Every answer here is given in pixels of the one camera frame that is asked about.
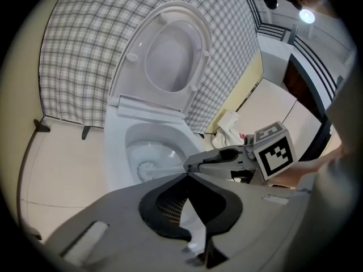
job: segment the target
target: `beige floor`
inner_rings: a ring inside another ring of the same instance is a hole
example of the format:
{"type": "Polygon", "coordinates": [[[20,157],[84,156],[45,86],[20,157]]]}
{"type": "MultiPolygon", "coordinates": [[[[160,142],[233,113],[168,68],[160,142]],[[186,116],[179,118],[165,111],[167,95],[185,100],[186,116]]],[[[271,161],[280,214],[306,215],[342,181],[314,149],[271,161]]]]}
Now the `beige floor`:
{"type": "MultiPolygon", "coordinates": [[[[47,118],[50,133],[37,133],[28,154],[20,189],[23,220],[43,240],[63,222],[107,193],[103,160],[103,129],[47,118]]],[[[196,140],[213,149],[210,135],[196,140]]]]}

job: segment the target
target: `checkered wall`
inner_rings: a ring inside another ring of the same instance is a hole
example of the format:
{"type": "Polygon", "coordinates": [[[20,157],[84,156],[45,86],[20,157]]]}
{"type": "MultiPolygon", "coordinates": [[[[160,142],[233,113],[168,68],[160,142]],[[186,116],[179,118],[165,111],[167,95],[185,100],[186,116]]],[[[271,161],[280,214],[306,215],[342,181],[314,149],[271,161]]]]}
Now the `checkered wall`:
{"type": "MultiPolygon", "coordinates": [[[[45,30],[40,89],[46,115],[103,127],[108,91],[127,41],[153,9],[173,0],[59,0],[45,30]]],[[[185,121],[203,133],[258,50],[245,0],[182,0],[206,17],[212,51],[185,121]]]]}

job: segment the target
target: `ceiling light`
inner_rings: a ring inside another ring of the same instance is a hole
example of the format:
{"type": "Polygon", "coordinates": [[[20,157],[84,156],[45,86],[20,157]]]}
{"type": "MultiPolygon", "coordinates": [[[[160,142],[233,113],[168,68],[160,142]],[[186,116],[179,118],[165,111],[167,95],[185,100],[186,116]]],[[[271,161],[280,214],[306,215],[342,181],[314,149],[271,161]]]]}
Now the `ceiling light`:
{"type": "Polygon", "coordinates": [[[314,14],[308,9],[301,10],[299,14],[300,14],[300,18],[302,19],[302,21],[304,21],[306,23],[310,24],[315,21],[314,14]]]}

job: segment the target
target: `toilet seat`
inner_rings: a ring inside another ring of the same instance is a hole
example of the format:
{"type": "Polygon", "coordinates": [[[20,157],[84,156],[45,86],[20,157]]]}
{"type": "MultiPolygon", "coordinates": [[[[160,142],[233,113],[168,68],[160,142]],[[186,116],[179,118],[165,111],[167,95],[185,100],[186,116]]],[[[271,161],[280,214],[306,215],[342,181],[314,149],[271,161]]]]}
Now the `toilet seat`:
{"type": "Polygon", "coordinates": [[[211,48],[203,14],[183,1],[151,12],[129,40],[109,93],[118,115],[184,118],[200,86],[211,48]]]}

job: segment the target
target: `white panel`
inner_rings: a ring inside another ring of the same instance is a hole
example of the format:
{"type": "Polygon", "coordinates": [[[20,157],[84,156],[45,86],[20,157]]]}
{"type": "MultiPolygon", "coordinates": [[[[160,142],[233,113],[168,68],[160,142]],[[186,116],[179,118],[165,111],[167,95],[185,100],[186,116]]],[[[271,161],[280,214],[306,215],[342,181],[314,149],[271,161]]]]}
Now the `white panel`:
{"type": "Polygon", "coordinates": [[[235,133],[254,134],[276,121],[283,122],[296,98],[281,87],[262,79],[251,96],[238,110],[235,133]]]}
{"type": "Polygon", "coordinates": [[[292,45],[262,35],[257,35],[257,38],[262,52],[272,54],[285,61],[290,59],[293,51],[292,45]]]}
{"type": "Polygon", "coordinates": [[[337,149],[340,145],[341,145],[341,139],[338,135],[338,132],[333,128],[329,142],[320,156],[328,154],[334,149],[337,149]]]}
{"type": "Polygon", "coordinates": [[[270,82],[281,86],[289,62],[266,52],[261,52],[261,56],[263,63],[263,77],[268,79],[270,82]]]}
{"type": "Polygon", "coordinates": [[[313,141],[321,123],[297,101],[283,124],[289,130],[296,159],[299,160],[313,141]]]}

